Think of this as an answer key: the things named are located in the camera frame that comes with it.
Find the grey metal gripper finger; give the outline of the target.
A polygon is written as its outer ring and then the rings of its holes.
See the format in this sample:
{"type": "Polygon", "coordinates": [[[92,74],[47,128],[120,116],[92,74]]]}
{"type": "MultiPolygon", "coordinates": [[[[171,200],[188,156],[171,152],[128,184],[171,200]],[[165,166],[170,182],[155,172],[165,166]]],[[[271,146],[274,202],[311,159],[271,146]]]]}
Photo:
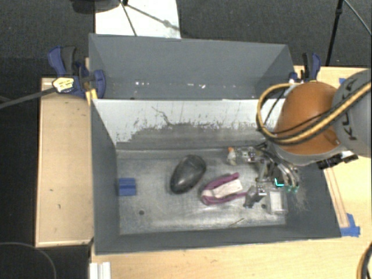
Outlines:
{"type": "Polygon", "coordinates": [[[268,193],[268,211],[270,214],[287,214],[287,199],[283,191],[275,190],[268,193]]]}
{"type": "Polygon", "coordinates": [[[244,208],[251,209],[255,203],[267,196],[266,188],[262,185],[252,185],[245,194],[244,208]]]}

